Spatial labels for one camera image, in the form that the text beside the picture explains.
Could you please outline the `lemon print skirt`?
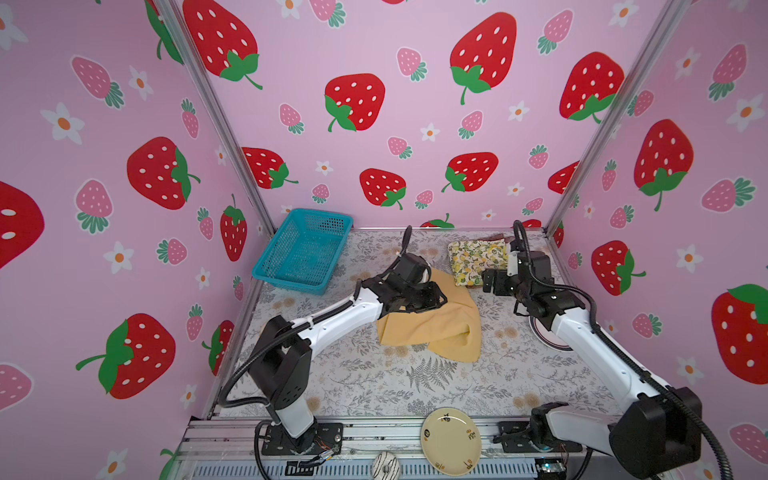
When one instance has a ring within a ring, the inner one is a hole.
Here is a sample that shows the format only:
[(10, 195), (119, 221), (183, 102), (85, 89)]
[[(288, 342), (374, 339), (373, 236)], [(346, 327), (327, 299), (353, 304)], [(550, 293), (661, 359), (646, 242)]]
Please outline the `lemon print skirt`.
[(483, 272), (487, 269), (508, 267), (508, 248), (504, 240), (463, 240), (448, 245), (448, 256), (457, 286), (483, 285)]

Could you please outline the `tan skirt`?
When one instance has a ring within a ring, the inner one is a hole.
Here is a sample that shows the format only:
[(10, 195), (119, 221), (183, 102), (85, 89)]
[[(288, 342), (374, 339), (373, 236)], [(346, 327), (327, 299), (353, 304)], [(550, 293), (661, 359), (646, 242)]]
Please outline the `tan skirt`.
[(436, 270), (431, 279), (446, 295), (439, 309), (422, 313), (392, 313), (377, 322), (381, 345), (398, 347), (427, 344), (445, 359), (474, 363), (481, 356), (482, 329), (479, 310), (464, 286), (453, 276)]

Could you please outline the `red plaid skirt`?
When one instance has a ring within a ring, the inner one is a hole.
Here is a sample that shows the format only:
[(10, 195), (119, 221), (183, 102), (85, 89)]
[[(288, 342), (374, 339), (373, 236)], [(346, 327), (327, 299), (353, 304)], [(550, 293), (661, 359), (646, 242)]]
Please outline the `red plaid skirt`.
[(497, 233), (497, 234), (493, 234), (493, 235), (491, 235), (489, 237), (484, 238), (484, 241), (505, 241), (505, 242), (509, 242), (513, 238), (514, 238), (513, 234)]

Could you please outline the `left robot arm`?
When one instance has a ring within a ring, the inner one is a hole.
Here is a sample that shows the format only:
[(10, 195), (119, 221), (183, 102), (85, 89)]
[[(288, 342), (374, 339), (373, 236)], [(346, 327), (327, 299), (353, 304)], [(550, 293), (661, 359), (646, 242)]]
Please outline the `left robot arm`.
[(270, 319), (246, 372), (267, 398), (276, 425), (289, 438), (304, 439), (317, 428), (304, 393), (312, 362), (324, 349), (391, 313), (422, 313), (446, 303), (446, 295), (431, 280), (428, 262), (402, 253), (383, 273), (359, 280), (341, 301), (292, 321)]

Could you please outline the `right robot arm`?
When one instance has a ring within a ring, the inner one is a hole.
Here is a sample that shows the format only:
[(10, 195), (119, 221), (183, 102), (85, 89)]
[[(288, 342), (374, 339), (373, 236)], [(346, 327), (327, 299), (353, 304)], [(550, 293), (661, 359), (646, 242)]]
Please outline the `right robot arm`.
[(516, 252), (508, 268), (483, 272), (483, 290), (513, 297), (525, 316), (564, 341), (608, 388), (621, 411), (593, 414), (550, 402), (532, 410), (524, 430), (500, 434), (496, 442), (528, 441), (540, 450), (581, 444), (612, 456), (638, 479), (698, 461), (700, 399), (689, 388), (672, 388), (646, 370), (605, 335), (586, 297), (575, 287), (554, 283), (550, 273), (543, 252)]

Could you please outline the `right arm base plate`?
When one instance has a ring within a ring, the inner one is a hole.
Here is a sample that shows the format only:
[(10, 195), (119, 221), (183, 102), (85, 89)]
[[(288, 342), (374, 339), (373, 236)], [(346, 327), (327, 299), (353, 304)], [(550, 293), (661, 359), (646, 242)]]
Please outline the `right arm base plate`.
[(491, 443), (502, 447), (505, 453), (582, 453), (585, 448), (578, 443), (560, 440), (544, 440), (536, 443), (528, 421), (502, 421), (499, 432)]

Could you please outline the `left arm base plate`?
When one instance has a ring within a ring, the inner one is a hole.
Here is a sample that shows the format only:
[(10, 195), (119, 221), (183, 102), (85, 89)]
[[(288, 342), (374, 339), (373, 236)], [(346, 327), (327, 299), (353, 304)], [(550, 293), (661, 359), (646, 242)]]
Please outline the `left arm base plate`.
[(259, 453), (266, 456), (291, 456), (319, 455), (332, 451), (338, 454), (342, 447), (343, 433), (343, 423), (320, 422), (294, 439), (282, 425), (270, 425), (265, 433), (260, 434)]

